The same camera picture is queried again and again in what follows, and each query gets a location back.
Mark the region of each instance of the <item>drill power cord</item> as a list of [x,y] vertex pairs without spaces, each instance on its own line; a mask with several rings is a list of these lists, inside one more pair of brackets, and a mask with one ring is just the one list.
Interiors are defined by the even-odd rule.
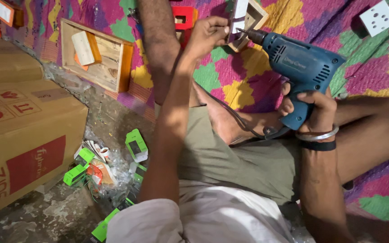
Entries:
[[284,126],[284,127],[282,127],[280,130],[278,130],[275,133],[262,136],[259,133],[255,132],[255,130],[251,129],[247,125],[246,121],[243,118],[241,118],[241,116],[234,109],[230,108],[230,106],[228,106],[225,102],[217,99],[215,96],[210,94],[210,92],[206,91],[201,85],[199,85],[199,87],[201,87],[205,91],[205,93],[207,93],[211,98],[213,98],[213,100],[217,101],[219,104],[224,106],[224,108],[226,108],[230,112],[230,114],[235,117],[236,121],[240,124],[240,126],[242,126],[246,130],[249,130],[253,135],[255,135],[259,139],[262,139],[262,140],[274,139],[274,138],[277,138],[277,137],[287,133],[290,130],[290,128]]

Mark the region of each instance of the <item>electric drill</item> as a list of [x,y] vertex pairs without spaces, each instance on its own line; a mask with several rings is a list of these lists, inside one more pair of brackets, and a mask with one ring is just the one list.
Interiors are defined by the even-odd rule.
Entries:
[[294,105],[294,112],[280,121],[292,130],[299,129],[310,116],[313,104],[298,100],[296,95],[309,90],[325,94],[332,76],[346,60],[337,53],[277,33],[237,30],[246,33],[253,43],[262,46],[274,72],[289,78],[289,97]]

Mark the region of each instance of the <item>hand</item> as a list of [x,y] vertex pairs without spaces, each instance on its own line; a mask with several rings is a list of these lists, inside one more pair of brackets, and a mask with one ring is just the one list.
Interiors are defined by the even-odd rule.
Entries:
[[201,59],[210,53],[214,46],[224,45],[228,33],[227,19],[218,16],[200,19],[194,25],[184,53],[194,59]]
[[[284,83],[281,92],[284,95],[283,101],[278,108],[278,112],[282,116],[286,116],[294,111],[294,105],[286,95],[290,91],[290,84]],[[328,87],[326,94],[318,91],[308,91],[299,93],[296,96],[299,100],[314,104],[313,112],[298,130],[301,133],[307,132],[329,132],[332,130],[334,116],[337,109],[337,103],[331,97],[331,91]]]

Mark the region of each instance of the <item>person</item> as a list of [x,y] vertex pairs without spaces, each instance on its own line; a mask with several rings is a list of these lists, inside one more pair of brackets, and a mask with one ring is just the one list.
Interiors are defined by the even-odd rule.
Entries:
[[[303,146],[287,138],[231,148],[253,135],[192,78],[199,60],[225,44],[228,20],[198,20],[182,51],[168,0],[138,0],[138,8],[158,119],[139,203],[112,218],[107,242],[292,242],[280,209],[298,199],[316,242],[354,242],[342,185],[389,159],[389,98],[336,103],[328,92],[304,92],[298,99],[314,111],[299,133],[336,124],[337,134]],[[285,97],[278,111],[239,115],[263,134],[292,112]]]

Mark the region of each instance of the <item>drill vent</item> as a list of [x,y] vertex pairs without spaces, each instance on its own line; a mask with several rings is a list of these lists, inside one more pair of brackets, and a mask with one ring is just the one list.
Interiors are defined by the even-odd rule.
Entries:
[[322,71],[319,72],[319,74],[316,76],[316,78],[313,79],[313,81],[320,83],[322,81],[325,81],[325,79],[327,79],[329,75],[330,75],[329,66],[324,65]]
[[270,57],[270,61],[278,62],[280,60],[280,56],[283,54],[286,46],[276,46],[274,47],[273,55]]

